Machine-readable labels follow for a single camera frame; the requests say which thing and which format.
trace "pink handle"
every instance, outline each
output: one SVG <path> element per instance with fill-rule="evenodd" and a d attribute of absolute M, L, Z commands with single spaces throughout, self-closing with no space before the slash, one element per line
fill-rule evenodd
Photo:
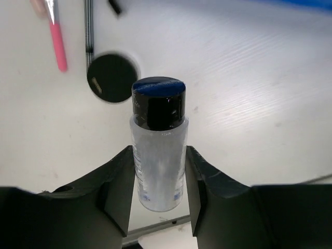
<path fill-rule="evenodd" d="M 58 68 L 62 72 L 67 71 L 67 59 L 64 51 L 61 28 L 58 23 L 50 22 L 50 29 L 52 34 L 54 52 L 56 53 Z"/>

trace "white table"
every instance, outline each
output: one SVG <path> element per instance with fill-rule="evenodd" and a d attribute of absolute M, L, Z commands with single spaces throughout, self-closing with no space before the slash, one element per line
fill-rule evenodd
<path fill-rule="evenodd" d="M 295 183 L 332 173 L 332 17 L 240 1 L 95 0 L 96 53 L 121 51 L 141 77 L 187 84 L 188 144 L 236 180 Z M 84 5 L 59 0 L 69 71 L 28 0 L 0 8 L 0 184 L 53 191 L 131 143 L 131 101 L 86 82 Z M 130 229 L 188 214 L 133 195 Z"/>

